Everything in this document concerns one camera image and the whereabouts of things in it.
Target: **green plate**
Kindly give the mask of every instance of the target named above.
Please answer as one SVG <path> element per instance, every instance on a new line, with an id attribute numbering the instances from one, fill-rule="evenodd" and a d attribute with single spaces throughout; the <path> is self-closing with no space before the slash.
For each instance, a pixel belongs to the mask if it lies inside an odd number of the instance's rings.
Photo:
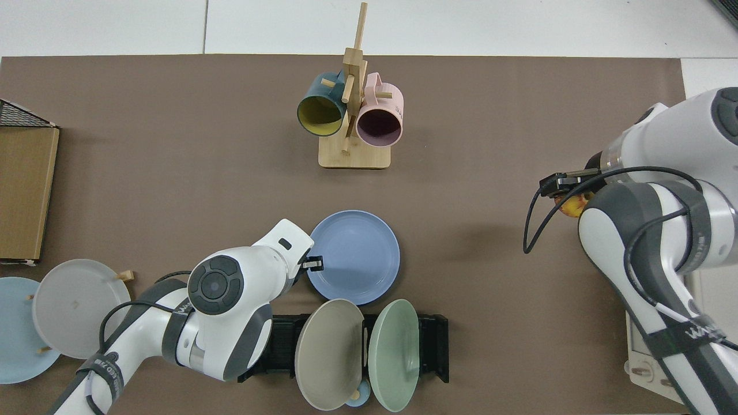
<path id="1" fill-rule="evenodd" d="M 315 310 L 300 332 L 294 355 L 295 377 L 300 392 L 316 409 L 338 408 L 359 387 L 362 321 L 364 315 L 358 307 L 338 298 Z"/>
<path id="2" fill-rule="evenodd" d="M 369 341 L 369 383 L 379 403 L 399 412 L 410 402 L 420 375 L 418 314 L 395 300 L 379 314 Z"/>

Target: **light blue plate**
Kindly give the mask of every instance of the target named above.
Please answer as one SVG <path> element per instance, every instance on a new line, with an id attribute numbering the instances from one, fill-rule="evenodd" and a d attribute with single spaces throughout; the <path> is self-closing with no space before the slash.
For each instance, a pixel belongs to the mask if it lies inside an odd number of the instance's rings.
<path id="1" fill-rule="evenodd" d="M 329 300 L 345 298 L 360 306 L 381 297 L 400 270 L 400 246 L 389 226 L 363 210 L 344 210 L 323 219 L 310 235 L 309 255 L 323 256 L 323 271 L 310 282 Z"/>
<path id="2" fill-rule="evenodd" d="M 37 353 L 46 344 L 33 325 L 33 300 L 26 300 L 37 288 L 28 278 L 0 278 L 0 384 L 36 377 L 59 357 L 56 350 Z"/>
<path id="3" fill-rule="evenodd" d="M 346 405 L 351 406 L 352 408 L 358 408 L 369 400 L 369 396 L 371 395 L 371 386 L 369 386 L 369 382 L 367 382 L 366 379 L 362 379 L 357 391 L 359 391 L 359 399 L 350 399 L 346 402 Z"/>

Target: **dark green mug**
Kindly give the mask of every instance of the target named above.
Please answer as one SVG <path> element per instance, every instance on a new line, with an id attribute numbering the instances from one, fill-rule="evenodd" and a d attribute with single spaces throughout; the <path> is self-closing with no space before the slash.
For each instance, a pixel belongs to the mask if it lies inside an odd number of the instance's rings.
<path id="1" fill-rule="evenodd" d="M 297 106 L 300 125 L 321 137 L 336 134 L 346 114 L 346 104 L 341 101 L 345 87 L 343 71 L 318 75 Z"/>

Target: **white panel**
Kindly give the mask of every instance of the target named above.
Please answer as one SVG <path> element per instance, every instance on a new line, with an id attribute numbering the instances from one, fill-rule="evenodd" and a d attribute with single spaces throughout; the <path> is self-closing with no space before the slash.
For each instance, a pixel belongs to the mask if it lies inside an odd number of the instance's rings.
<path id="1" fill-rule="evenodd" d="M 0 0 L 0 56 L 202 53 L 205 0 Z"/>
<path id="2" fill-rule="evenodd" d="M 710 89 L 738 86 L 738 59 L 682 59 L 682 77 L 687 98 Z"/>
<path id="3" fill-rule="evenodd" d="M 699 298 L 695 298 L 702 312 L 712 317 L 728 335 L 738 342 L 738 265 L 699 270 L 692 273 Z"/>
<path id="4" fill-rule="evenodd" d="M 368 55 L 737 57 L 707 0 L 370 0 Z M 206 52 L 342 54 L 360 0 L 210 0 Z"/>

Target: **mug handle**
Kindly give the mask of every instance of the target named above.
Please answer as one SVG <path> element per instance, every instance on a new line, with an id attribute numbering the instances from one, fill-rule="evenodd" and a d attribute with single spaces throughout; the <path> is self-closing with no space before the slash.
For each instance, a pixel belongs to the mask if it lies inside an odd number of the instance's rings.
<path id="1" fill-rule="evenodd" d="M 367 75 L 367 86 L 364 89 L 365 102 L 370 105 L 379 105 L 379 101 L 376 99 L 376 87 L 382 85 L 382 79 L 379 77 L 379 72 L 372 72 Z"/>

